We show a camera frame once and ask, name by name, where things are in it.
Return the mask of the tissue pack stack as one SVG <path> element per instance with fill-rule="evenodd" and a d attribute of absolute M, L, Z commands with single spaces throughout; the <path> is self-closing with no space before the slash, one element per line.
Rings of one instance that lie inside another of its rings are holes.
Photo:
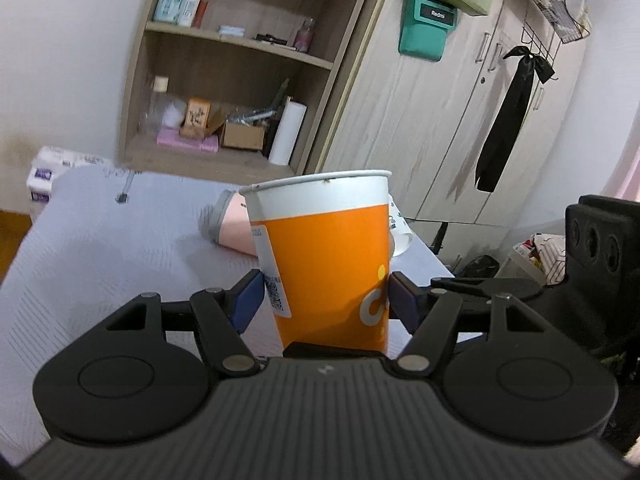
<path fill-rule="evenodd" d="M 52 195 L 53 182 L 66 171 L 83 166 L 113 166 L 107 158 L 79 153 L 55 146 L 44 146 L 32 160 L 26 180 L 30 200 L 46 204 Z"/>

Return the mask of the pink cup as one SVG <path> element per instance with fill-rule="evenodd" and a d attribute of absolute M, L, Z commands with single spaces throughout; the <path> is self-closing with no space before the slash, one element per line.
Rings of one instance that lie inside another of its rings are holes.
<path fill-rule="evenodd" d="M 198 229 L 202 237 L 218 246 L 257 256 L 245 198 L 239 192 L 224 190 L 216 203 L 205 206 Z"/>

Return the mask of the wooden shelf unit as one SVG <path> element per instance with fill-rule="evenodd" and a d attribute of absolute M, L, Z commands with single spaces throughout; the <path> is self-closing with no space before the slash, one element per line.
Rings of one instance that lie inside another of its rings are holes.
<path fill-rule="evenodd" d="M 135 170 L 236 184 L 316 171 L 373 0 L 205 2 L 201 26 L 190 28 L 154 22 L 157 0 L 143 0 L 122 98 L 119 161 Z M 314 38 L 307 53 L 297 52 L 294 38 L 308 18 L 314 19 Z M 157 145 L 156 134 L 140 132 L 154 76 L 169 78 L 172 96 L 201 98 L 230 113 L 260 110 L 276 96 L 306 105 L 288 166 L 270 164 L 256 151 L 205 154 Z"/>

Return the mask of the pink flat packs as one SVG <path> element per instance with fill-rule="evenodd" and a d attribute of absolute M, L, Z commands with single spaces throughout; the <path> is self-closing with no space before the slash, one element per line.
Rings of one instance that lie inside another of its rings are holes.
<path fill-rule="evenodd" d="M 178 148 L 199 153 L 217 153 L 219 150 L 218 136 L 209 136 L 204 140 L 189 139 L 180 136 L 180 131 L 163 128 L 157 133 L 156 144 L 164 148 Z"/>

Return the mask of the black ribbon bow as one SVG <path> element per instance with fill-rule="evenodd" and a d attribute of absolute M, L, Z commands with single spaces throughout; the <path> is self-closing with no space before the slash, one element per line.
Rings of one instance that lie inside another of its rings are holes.
<path fill-rule="evenodd" d="M 507 58 L 520 60 L 475 167 L 475 187 L 480 192 L 492 193 L 497 187 L 518 140 L 534 80 L 545 84 L 554 76 L 552 65 L 540 54 L 533 54 L 528 47 L 514 47 L 503 55 L 504 60 Z"/>

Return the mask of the white tube bottle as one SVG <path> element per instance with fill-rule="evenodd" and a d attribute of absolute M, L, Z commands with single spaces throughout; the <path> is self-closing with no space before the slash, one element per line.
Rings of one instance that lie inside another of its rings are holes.
<path fill-rule="evenodd" d="M 183 0 L 177 24 L 191 27 L 201 0 Z"/>

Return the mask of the wooden picture box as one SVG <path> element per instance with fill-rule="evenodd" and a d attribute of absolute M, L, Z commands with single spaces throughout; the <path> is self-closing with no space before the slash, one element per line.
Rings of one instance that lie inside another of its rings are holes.
<path fill-rule="evenodd" d="M 209 136 L 208 120 L 212 103 L 199 98 L 191 98 L 186 104 L 186 114 L 180 128 L 180 136 L 190 140 L 203 141 Z"/>

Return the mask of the white patterned tablecloth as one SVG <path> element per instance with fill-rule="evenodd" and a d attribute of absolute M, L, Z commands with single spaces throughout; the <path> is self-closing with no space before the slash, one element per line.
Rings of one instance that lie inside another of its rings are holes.
<path fill-rule="evenodd" d="M 257 262 L 212 243 L 224 185 L 85 166 L 54 182 L 1 286 L 1 453 L 47 441 L 32 381 L 48 359 L 142 292 L 168 301 L 234 285 Z"/>

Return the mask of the white floral cup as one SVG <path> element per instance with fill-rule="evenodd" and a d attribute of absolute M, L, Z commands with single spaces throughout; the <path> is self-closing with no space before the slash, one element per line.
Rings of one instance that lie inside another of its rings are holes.
<path fill-rule="evenodd" d="M 392 257 L 396 258 L 409 249 L 414 240 L 414 233 L 391 195 L 388 196 L 388 224 L 393 241 Z"/>

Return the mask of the wooden wardrobe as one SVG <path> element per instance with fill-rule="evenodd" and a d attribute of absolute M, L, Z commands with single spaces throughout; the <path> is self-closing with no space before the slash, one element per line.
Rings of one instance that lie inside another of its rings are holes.
<path fill-rule="evenodd" d="M 406 1 L 376 7 L 322 166 L 390 170 L 390 192 L 414 220 L 510 228 L 560 132 L 586 45 L 563 44 L 532 0 L 492 0 L 484 16 L 459 16 L 439 61 L 412 58 L 398 50 Z M 475 167 L 518 68 L 517 46 L 554 75 L 534 85 L 499 182 L 483 192 Z"/>

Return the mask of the pink small bottle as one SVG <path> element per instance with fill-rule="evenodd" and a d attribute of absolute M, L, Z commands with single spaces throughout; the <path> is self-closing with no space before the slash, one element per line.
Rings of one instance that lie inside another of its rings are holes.
<path fill-rule="evenodd" d="M 293 47 L 297 52 L 307 53 L 314 38 L 314 19 L 308 18 L 296 32 Z"/>

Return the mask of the white paper roll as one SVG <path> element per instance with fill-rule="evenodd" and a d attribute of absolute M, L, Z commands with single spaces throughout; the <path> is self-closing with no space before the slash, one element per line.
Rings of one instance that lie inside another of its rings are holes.
<path fill-rule="evenodd" d="M 288 166 L 306 111 L 307 107 L 302 103 L 286 102 L 269 153 L 270 164 Z"/>

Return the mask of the small cardboard box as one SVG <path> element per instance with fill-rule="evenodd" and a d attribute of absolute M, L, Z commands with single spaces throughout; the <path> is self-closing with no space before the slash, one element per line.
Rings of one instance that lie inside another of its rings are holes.
<path fill-rule="evenodd" d="M 221 148 L 261 151 L 266 130 L 262 126 L 249 126 L 230 122 L 222 110 L 215 110 L 208 118 L 207 127 L 217 137 Z"/>

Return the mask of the clear bottle beige cap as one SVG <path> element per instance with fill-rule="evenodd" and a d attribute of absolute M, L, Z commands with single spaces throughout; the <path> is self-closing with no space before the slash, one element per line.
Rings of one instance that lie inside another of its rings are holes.
<path fill-rule="evenodd" d="M 169 78 L 154 76 L 149 84 L 140 119 L 142 134 L 155 134 L 162 125 L 163 114 L 168 99 Z"/>

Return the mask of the orange paper cup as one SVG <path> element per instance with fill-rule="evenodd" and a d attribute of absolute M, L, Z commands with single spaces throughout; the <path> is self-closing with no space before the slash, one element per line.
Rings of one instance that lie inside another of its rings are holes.
<path fill-rule="evenodd" d="M 390 175 L 337 171 L 241 188 L 283 347 L 386 351 Z"/>

